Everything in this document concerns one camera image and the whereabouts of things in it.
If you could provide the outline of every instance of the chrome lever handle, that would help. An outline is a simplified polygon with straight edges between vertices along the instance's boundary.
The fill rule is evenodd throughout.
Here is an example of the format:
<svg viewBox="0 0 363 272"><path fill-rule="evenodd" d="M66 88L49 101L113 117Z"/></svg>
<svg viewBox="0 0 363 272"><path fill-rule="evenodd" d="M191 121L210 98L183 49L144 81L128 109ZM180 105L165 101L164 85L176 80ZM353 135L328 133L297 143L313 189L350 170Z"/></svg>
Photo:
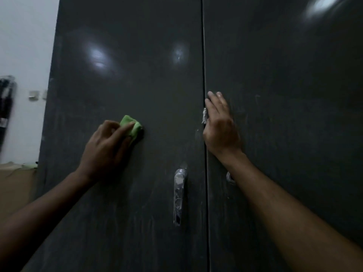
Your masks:
<svg viewBox="0 0 363 272"><path fill-rule="evenodd" d="M184 197L184 184L187 180L187 170L178 169L174 176L174 224L180 226Z"/></svg>

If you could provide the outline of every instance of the dark gray cabinet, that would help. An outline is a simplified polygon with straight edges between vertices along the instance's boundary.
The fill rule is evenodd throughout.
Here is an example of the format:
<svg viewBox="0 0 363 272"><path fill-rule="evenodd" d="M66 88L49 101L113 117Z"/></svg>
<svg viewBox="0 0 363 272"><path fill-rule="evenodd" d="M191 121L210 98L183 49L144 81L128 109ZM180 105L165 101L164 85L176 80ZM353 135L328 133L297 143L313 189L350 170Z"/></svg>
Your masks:
<svg viewBox="0 0 363 272"><path fill-rule="evenodd" d="M229 101L252 162L363 246L363 2L326 2L60 0L37 195L76 169L104 119L129 114L145 134L125 169L82 197L27 269L288 270L205 150L209 90Z"/></svg>

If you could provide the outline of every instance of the sponge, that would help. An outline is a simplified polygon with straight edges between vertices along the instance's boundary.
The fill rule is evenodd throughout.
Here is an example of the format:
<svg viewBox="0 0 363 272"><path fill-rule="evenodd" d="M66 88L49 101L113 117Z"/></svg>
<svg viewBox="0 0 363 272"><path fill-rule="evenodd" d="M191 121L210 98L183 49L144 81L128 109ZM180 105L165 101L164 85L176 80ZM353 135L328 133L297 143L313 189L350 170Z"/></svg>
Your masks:
<svg viewBox="0 0 363 272"><path fill-rule="evenodd" d="M133 119L131 116L125 115L120 122L120 126L122 127L130 122L135 122L134 128L128 134L131 137L131 144L132 142L134 142L134 140L137 138L137 135L142 130L142 125L139 121Z"/></svg>

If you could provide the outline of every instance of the person's left arm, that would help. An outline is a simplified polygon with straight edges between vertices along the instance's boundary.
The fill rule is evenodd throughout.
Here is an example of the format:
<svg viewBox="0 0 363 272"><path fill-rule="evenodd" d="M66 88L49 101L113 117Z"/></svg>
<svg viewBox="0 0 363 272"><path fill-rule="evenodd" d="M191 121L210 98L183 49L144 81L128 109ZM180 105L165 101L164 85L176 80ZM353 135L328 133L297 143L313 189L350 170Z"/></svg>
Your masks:
<svg viewBox="0 0 363 272"><path fill-rule="evenodd" d="M0 227L0 270L20 271L81 196L107 176L129 147L134 123L105 121L90 138L78 169Z"/></svg>

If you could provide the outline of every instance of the white wall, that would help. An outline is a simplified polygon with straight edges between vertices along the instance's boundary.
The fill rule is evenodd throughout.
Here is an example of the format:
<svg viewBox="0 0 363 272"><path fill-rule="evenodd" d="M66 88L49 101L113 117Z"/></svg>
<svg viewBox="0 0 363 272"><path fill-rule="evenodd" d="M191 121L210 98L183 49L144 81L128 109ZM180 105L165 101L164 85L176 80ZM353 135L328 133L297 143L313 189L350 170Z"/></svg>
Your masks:
<svg viewBox="0 0 363 272"><path fill-rule="evenodd" d="M0 1L0 76L13 75L17 91L0 162L38 161L45 101L29 91L48 87L59 0Z"/></svg>

